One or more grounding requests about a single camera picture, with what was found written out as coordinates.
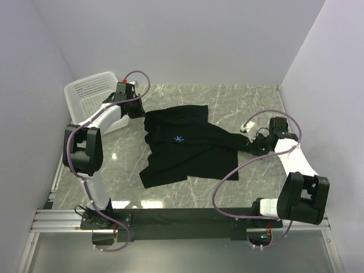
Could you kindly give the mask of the black t-shirt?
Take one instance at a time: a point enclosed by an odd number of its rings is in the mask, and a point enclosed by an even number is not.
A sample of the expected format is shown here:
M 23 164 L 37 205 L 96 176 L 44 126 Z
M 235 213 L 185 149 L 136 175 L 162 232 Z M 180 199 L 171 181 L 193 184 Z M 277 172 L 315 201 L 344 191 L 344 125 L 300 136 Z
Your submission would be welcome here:
M 145 188 L 186 180 L 222 179 L 238 165 L 238 152 L 249 153 L 249 139 L 208 122 L 208 107 L 175 106 L 146 113 L 145 142 L 151 154 L 140 172 Z

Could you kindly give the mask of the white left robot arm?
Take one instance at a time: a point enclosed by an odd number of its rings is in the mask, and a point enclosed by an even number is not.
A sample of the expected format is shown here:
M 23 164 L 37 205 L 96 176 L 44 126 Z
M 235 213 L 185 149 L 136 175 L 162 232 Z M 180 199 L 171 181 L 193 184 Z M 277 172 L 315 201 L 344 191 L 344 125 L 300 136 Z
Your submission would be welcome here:
M 94 114 L 65 128 L 63 164 L 78 178 L 86 195 L 84 217 L 102 229 L 120 224 L 115 219 L 111 199 L 101 179 L 102 136 L 124 116 L 139 118 L 145 114 L 141 102 L 143 96 L 137 94 L 136 88 L 136 82 L 123 79 Z

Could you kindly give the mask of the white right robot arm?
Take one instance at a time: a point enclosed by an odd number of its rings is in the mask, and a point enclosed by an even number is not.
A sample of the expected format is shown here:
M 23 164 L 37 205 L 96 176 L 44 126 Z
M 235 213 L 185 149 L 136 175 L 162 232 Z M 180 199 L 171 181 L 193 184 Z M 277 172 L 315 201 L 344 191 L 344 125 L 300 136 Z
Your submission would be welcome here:
M 270 119 L 268 135 L 260 132 L 252 121 L 241 126 L 251 143 L 259 151 L 278 154 L 287 178 L 278 198 L 262 198 L 259 207 L 250 212 L 250 222 L 262 227 L 270 217 L 318 225 L 325 213 L 329 192 L 329 180 L 319 176 L 310 166 L 299 144 L 299 137 L 289 132 L 287 119 Z

